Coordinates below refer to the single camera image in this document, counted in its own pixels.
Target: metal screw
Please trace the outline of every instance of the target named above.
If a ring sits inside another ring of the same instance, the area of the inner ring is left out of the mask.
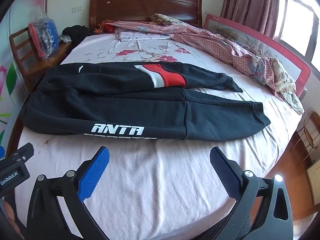
[[[75,171],[68,171],[67,172],[67,177],[71,178],[75,175]]]
[[[253,172],[252,171],[245,171],[244,174],[249,178],[253,177]]]
[[[278,182],[281,182],[281,181],[283,181],[283,178],[277,174],[277,175],[275,175],[275,180]]]
[[[44,180],[44,175],[39,175],[38,178],[37,178],[37,180],[38,180],[38,181]]]

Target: wooden headboard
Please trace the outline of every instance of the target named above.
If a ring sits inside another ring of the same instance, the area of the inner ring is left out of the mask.
[[[202,0],[90,0],[89,27],[107,19],[151,21],[155,13],[202,25]]]

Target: black robotic device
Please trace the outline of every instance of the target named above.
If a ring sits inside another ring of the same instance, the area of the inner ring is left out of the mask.
[[[31,156],[33,156],[33,146],[28,143],[10,158],[0,161],[1,181],[5,181],[0,188],[1,197],[29,178],[24,163]],[[64,197],[83,239],[109,240],[84,205],[84,199],[93,193],[108,162],[109,151],[101,147],[94,157],[83,162],[77,171],[68,171],[63,177],[54,179],[39,175],[29,204],[26,239],[82,239],[69,230],[57,199],[61,196]],[[281,176],[263,179],[256,177],[251,171],[242,171],[239,165],[228,160],[218,147],[211,150],[210,162],[229,196],[236,200],[236,204],[218,229],[209,228],[193,240],[292,240],[291,207]],[[259,196],[263,199],[258,214],[251,228],[241,234],[253,202]],[[0,239],[21,239],[2,211]]]

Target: clear plastic bag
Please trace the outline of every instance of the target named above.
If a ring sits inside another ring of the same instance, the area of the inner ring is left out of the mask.
[[[30,14],[28,29],[41,59],[47,59],[58,49],[59,35],[54,20],[37,8]]]

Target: bed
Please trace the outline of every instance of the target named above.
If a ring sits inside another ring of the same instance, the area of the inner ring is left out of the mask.
[[[106,18],[149,20],[157,12],[188,23],[202,23],[200,0],[149,1],[91,0],[90,26]],[[121,7],[112,7],[118,2]],[[131,7],[137,11],[137,17],[129,13]],[[54,136],[24,128],[19,147],[31,142],[35,152],[26,163],[30,179],[15,189],[18,218],[26,225],[28,203],[39,174],[48,178],[62,176],[92,158],[100,146],[106,146],[110,163],[92,197],[84,202],[106,235],[110,239],[192,239],[225,217],[235,203],[210,164],[212,147],[219,146],[243,170],[264,177],[283,154],[301,115],[267,87],[232,66],[173,40],[120,42],[114,34],[91,36],[73,49],[62,64],[119,61],[180,61],[226,73],[243,93],[196,90],[234,100],[262,102],[271,124],[254,136],[225,143]],[[79,235],[63,199],[59,201],[71,232]]]

